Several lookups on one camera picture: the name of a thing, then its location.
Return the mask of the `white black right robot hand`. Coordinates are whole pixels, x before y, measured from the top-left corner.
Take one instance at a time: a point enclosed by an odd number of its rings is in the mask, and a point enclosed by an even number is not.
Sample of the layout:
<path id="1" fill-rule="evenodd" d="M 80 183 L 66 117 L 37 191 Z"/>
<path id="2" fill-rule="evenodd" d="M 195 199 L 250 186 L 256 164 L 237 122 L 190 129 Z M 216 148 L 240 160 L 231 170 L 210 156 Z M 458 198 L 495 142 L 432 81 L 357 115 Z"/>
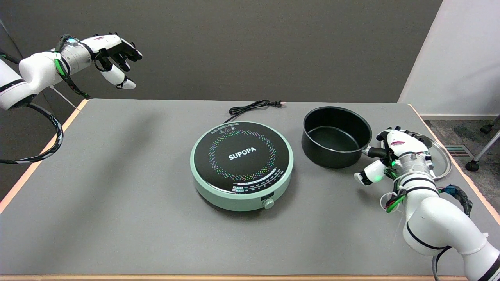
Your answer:
<path id="1" fill-rule="evenodd" d="M 377 135 L 381 147 L 367 146 L 362 153 L 376 161 L 354 174 L 364 186 L 378 183 L 385 176 L 398 186 L 412 180 L 434 183 L 432 157 L 424 142 L 406 131 L 386 129 Z"/>

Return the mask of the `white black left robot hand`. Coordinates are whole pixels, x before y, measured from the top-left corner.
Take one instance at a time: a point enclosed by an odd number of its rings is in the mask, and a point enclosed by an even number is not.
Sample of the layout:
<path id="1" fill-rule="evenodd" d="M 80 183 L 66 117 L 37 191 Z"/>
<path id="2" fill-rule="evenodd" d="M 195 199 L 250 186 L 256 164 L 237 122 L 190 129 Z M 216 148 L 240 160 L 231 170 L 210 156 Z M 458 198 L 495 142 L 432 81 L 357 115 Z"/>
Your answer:
<path id="1" fill-rule="evenodd" d="M 132 90 L 136 83 L 127 77 L 130 71 L 128 61 L 137 62 L 143 58 L 142 53 L 117 34 L 105 34 L 91 38 L 91 47 L 95 50 L 94 64 L 101 75 L 116 89 Z"/>

